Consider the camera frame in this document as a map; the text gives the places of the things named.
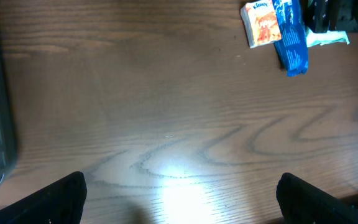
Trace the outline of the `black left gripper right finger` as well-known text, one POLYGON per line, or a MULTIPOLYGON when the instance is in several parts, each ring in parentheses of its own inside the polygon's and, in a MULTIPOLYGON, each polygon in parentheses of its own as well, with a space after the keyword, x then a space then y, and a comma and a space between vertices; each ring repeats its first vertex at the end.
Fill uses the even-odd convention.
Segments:
POLYGON ((288 172, 278 182, 276 198, 285 223, 358 223, 358 195, 344 202, 288 172))

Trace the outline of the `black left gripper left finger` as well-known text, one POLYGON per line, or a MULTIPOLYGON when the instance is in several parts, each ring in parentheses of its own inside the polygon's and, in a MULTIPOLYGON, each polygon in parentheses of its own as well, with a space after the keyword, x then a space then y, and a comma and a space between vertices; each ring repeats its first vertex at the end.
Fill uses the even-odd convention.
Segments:
POLYGON ((87 196, 80 171, 0 210, 0 224, 79 224, 87 196))

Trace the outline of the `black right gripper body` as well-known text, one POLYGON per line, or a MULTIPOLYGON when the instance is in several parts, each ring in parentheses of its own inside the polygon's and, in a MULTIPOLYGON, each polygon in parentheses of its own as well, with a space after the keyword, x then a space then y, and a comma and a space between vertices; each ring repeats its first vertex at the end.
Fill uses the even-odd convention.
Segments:
POLYGON ((358 0, 311 0, 304 22, 314 33, 358 32, 358 0))

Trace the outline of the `mint green tissue pack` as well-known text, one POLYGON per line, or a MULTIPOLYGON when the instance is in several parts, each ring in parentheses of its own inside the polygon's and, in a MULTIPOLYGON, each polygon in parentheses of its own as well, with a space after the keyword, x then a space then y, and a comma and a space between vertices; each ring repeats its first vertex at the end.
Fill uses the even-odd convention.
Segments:
POLYGON ((309 27, 306 28, 307 47, 315 45, 327 45, 333 43, 350 44, 350 40, 345 31, 327 31, 325 33, 314 33, 309 27))

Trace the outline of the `blue Oreo cookie pack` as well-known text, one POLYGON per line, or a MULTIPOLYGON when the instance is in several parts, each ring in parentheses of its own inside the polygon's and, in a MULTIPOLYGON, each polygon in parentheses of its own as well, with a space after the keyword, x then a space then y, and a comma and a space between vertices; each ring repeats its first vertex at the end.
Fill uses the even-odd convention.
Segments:
POLYGON ((308 70, 308 47, 299 0, 273 0, 282 39, 274 46, 288 77, 308 70))

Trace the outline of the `orange tissue pack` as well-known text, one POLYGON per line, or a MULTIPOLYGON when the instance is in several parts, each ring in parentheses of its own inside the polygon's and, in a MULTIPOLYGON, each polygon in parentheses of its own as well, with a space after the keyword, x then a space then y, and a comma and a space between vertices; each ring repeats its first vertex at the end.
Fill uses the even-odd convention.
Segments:
POLYGON ((272 0, 247 2, 240 10, 250 48, 282 39, 272 0))

